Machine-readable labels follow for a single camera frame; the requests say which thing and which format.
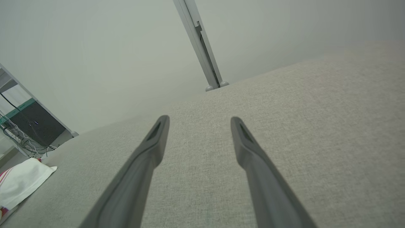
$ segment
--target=white cloth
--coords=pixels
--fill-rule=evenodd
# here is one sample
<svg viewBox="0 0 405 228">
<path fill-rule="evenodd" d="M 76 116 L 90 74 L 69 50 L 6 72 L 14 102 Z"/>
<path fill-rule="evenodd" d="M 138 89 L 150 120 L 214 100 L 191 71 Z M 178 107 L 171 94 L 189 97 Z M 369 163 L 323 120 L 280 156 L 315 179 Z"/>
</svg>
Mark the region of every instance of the white cloth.
<svg viewBox="0 0 405 228">
<path fill-rule="evenodd" d="M 0 176 L 0 207 L 8 209 L 9 216 L 16 206 L 38 189 L 56 169 L 56 166 L 49 167 L 35 158 L 30 158 L 3 172 Z"/>
</svg>

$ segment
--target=white wall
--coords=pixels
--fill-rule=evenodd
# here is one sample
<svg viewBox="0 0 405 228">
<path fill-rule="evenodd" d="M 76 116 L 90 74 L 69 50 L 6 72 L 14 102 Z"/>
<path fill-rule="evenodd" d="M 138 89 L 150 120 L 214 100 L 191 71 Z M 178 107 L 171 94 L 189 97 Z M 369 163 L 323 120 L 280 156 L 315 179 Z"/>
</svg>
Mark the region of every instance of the white wall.
<svg viewBox="0 0 405 228">
<path fill-rule="evenodd" d="M 405 39 L 403 0 L 195 1 L 230 83 L 337 47 Z"/>
<path fill-rule="evenodd" d="M 79 134 L 207 86 L 170 0 L 1 1 L 0 63 Z"/>
<path fill-rule="evenodd" d="M 11 139 L 8 139 L 3 132 L 0 132 L 0 155 L 4 154 L 8 149 L 13 147 Z"/>
</svg>

